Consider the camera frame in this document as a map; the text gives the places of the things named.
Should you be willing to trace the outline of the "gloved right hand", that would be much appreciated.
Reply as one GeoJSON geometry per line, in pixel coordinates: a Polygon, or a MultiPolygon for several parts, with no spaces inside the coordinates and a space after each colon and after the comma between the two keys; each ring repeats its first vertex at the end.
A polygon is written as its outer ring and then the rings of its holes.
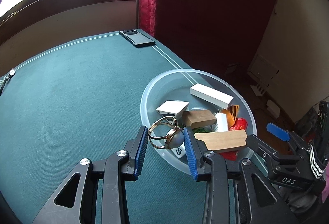
{"type": "Polygon", "coordinates": [[[276,186],[276,190],[291,211],[297,215],[306,213],[311,208],[321,205],[328,198],[328,187],[319,196],[311,194],[311,192],[297,191],[283,186],[276,186]]]}

